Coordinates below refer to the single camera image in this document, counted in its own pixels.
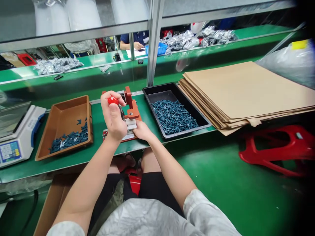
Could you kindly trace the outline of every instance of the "blue plastic box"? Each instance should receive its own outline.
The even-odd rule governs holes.
[[[166,44],[163,44],[163,43],[158,43],[158,50],[157,50],[157,55],[164,55],[165,54],[165,52],[166,52],[166,49],[167,49],[167,45]],[[148,45],[146,45],[145,46],[145,54],[149,54],[149,46]]]

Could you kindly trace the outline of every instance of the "person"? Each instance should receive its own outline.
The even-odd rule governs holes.
[[[108,104],[111,96],[122,106],[126,105],[113,91],[101,96],[108,135],[71,187],[47,235],[240,235],[142,121],[137,121],[134,133],[147,141],[150,148],[144,151],[141,161],[139,197],[132,195],[126,180],[123,190],[116,194],[115,187],[111,187],[117,184],[117,189],[122,181],[115,179],[120,174],[113,155],[127,133],[127,126],[118,105]],[[123,202],[110,209],[108,206],[122,195]],[[102,201],[106,202],[105,208],[100,207]],[[89,228],[96,212],[100,214],[99,219],[106,220],[99,224],[97,219],[94,225],[99,230],[93,232]]]
[[[149,31],[140,31],[134,33],[134,48],[139,51],[141,48],[144,48],[144,45],[149,41]],[[120,49],[129,50],[130,41],[129,34],[122,34],[120,36]]]

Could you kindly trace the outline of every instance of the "sleeve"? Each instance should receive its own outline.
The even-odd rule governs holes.
[[[124,43],[129,43],[129,34],[122,34],[120,36],[120,41],[123,41]]]
[[[226,215],[197,189],[185,199],[184,215],[205,235],[240,235]]]
[[[77,223],[63,221],[51,227],[47,236],[85,236],[85,233],[82,227]]]

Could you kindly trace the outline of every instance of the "stack of cardboard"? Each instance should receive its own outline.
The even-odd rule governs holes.
[[[315,91],[245,62],[186,72],[180,89],[224,135],[246,124],[315,110]]]

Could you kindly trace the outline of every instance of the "black plastic tray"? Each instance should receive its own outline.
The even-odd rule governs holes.
[[[147,87],[147,88],[143,88],[142,91],[143,91],[145,99],[147,100],[149,104],[150,110],[152,114],[154,115],[155,121],[157,122],[160,128],[160,131],[165,139],[174,138],[180,135],[191,133],[191,132],[211,126],[211,123],[209,122],[209,120],[192,104],[192,102],[182,93],[182,91],[177,87],[175,83]],[[156,101],[160,101],[163,99],[169,100],[172,102],[175,102],[178,100],[182,105],[184,105],[184,107],[191,114],[191,116],[194,119],[196,119],[196,122],[199,127],[182,131],[179,133],[175,133],[175,134],[166,135],[151,105],[151,103],[154,103]]]

